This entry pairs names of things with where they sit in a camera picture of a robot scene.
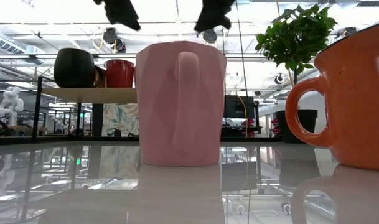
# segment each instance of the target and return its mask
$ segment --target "shelf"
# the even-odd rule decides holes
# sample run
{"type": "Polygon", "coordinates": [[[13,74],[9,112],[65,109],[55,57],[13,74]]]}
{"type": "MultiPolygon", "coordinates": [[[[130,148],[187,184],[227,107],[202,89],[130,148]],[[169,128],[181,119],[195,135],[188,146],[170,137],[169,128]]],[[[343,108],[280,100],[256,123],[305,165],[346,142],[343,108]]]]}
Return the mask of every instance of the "shelf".
{"type": "Polygon", "coordinates": [[[43,88],[42,93],[76,103],[137,103],[135,88],[43,88]]]}

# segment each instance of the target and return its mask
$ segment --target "white wall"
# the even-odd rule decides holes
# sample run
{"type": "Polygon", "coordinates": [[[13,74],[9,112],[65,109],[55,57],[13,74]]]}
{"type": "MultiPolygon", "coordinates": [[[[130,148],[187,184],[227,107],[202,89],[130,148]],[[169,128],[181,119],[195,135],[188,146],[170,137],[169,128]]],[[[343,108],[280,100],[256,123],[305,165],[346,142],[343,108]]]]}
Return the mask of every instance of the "white wall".
{"type": "MultiPolygon", "coordinates": [[[[263,106],[259,110],[260,117],[267,114],[275,113],[284,110],[286,101],[279,100],[277,105],[263,106]]],[[[301,109],[315,109],[318,110],[318,118],[316,119],[315,133],[323,131],[326,127],[326,113],[325,113],[325,98],[316,91],[306,93],[300,99],[301,109]]]]}

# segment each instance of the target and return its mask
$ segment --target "black planter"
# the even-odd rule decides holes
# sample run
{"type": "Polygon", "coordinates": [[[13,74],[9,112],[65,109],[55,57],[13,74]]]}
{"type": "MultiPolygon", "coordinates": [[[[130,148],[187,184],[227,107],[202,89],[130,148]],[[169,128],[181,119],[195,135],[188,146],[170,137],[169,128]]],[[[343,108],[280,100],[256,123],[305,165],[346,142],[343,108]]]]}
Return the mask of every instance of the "black planter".
{"type": "Polygon", "coordinates": [[[96,87],[95,77],[92,54],[73,48],[59,50],[54,65],[54,79],[60,88],[96,87]]]}
{"type": "MultiPolygon", "coordinates": [[[[278,119],[279,128],[282,134],[282,142],[285,143],[304,143],[290,131],[288,123],[286,122],[285,111],[275,112],[276,119],[278,119]]],[[[301,125],[310,133],[315,131],[315,122],[318,117],[317,110],[298,110],[299,120],[301,125]]]]}

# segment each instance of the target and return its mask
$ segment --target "table surface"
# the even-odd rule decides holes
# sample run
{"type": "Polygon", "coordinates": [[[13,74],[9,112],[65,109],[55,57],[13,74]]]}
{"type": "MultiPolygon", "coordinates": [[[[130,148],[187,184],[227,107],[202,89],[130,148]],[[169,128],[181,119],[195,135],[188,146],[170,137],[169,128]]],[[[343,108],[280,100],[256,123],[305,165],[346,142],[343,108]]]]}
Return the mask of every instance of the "table surface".
{"type": "Polygon", "coordinates": [[[16,151],[0,155],[0,223],[379,223],[379,172],[306,144],[222,144],[205,167],[142,164],[132,142],[0,146],[16,151]]]}

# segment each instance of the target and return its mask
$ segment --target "ceiling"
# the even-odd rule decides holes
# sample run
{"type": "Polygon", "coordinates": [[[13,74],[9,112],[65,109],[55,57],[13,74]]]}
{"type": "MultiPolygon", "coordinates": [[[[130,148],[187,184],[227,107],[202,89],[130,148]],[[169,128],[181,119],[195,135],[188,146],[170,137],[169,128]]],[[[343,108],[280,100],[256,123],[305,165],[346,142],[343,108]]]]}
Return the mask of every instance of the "ceiling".
{"type": "MultiPolygon", "coordinates": [[[[64,47],[77,47],[93,54],[111,53],[111,47],[99,47],[102,33],[107,27],[116,28],[118,36],[126,44],[127,54],[134,56],[156,42],[189,40],[205,43],[202,36],[193,30],[202,8],[201,0],[131,1],[139,15],[142,27],[139,32],[122,25],[110,25],[103,6],[97,6],[92,0],[2,0],[0,34],[20,45],[36,46],[43,54],[56,54],[64,47]]],[[[329,16],[339,23],[335,27],[336,31],[345,27],[364,29],[379,22],[379,7],[375,7],[379,4],[376,1],[334,1],[337,4],[322,4],[323,2],[333,1],[319,3],[321,7],[332,6],[329,16]]],[[[279,10],[293,9],[298,4],[307,8],[315,3],[317,1],[280,1],[279,10]]],[[[234,5],[227,15],[233,22],[232,28],[226,30],[216,27],[218,37],[214,46],[225,54],[255,55],[255,34],[264,32],[277,15],[274,0],[238,0],[238,7],[234,5]]],[[[9,52],[0,49],[0,54],[9,52]]],[[[22,60],[0,60],[5,66],[29,74],[28,77],[34,77],[37,70],[37,74],[43,73],[52,78],[53,69],[50,65],[53,60],[48,62],[50,63],[45,66],[22,60]]],[[[273,62],[264,60],[246,60],[243,63],[228,58],[227,73],[228,86],[243,85],[243,74],[246,74],[248,86],[270,88],[274,85],[274,76],[287,74],[287,71],[283,66],[276,67],[273,62]]]]}

